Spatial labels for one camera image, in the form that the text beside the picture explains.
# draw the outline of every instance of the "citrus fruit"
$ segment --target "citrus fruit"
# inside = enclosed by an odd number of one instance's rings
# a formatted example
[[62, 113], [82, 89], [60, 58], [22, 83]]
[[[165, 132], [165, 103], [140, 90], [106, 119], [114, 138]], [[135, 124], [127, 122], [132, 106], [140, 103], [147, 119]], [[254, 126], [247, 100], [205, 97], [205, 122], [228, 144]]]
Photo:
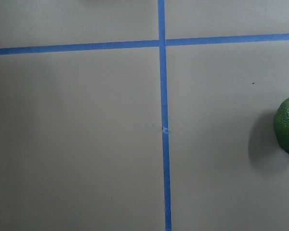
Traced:
[[289, 154], [289, 98], [279, 106], [273, 124], [280, 147]]

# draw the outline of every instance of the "blue line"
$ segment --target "blue line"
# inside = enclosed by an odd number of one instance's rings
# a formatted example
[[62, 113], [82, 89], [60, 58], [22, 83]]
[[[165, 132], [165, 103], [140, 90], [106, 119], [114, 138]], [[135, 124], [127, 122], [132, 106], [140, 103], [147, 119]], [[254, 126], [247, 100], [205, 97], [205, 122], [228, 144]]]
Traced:
[[289, 34], [167, 39], [166, 46], [289, 40]]
[[45, 52], [60, 52], [60, 51], [86, 51], [86, 50], [158, 47], [158, 45], [159, 45], [159, 40], [145, 40], [145, 41], [53, 45], [53, 46], [39, 46], [39, 47], [15, 47], [15, 48], [0, 48], [0, 55], [23, 54], [23, 53], [45, 53]]
[[168, 133], [168, 102], [167, 102], [167, 68], [165, 45], [165, 2], [158, 0], [158, 35], [159, 35], [159, 71], [162, 113], [164, 197], [165, 197], [165, 229], [171, 231], [171, 191]]

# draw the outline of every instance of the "green fruit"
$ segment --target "green fruit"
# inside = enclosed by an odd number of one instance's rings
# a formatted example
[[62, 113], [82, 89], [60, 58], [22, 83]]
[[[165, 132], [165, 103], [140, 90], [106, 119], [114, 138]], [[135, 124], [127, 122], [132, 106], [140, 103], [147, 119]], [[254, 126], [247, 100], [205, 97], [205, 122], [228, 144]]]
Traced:
[[274, 132], [279, 145], [289, 154], [289, 98], [280, 105], [274, 116]]

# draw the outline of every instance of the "vertical blue line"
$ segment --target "vertical blue line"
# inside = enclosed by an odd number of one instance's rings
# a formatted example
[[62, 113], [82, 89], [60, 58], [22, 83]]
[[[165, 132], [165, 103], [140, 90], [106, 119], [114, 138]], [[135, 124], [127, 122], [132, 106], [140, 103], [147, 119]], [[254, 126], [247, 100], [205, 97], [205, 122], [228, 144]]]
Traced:
[[167, 69], [165, 45], [165, 2], [158, 0], [159, 71], [162, 113], [162, 140], [164, 165], [165, 228], [171, 231], [171, 192], [168, 133]]

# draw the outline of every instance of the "gray surface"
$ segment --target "gray surface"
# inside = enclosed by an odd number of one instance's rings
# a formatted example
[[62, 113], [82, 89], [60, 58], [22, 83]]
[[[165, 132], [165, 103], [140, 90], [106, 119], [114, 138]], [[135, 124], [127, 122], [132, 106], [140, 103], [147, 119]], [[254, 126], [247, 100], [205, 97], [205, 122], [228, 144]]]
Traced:
[[289, 1], [166, 0], [166, 38], [289, 33]]
[[158, 48], [0, 56], [0, 231], [164, 229]]
[[151, 39], [156, 0], [0, 0], [0, 48]]
[[289, 231], [289, 155], [272, 125], [289, 41], [167, 55], [173, 231]]

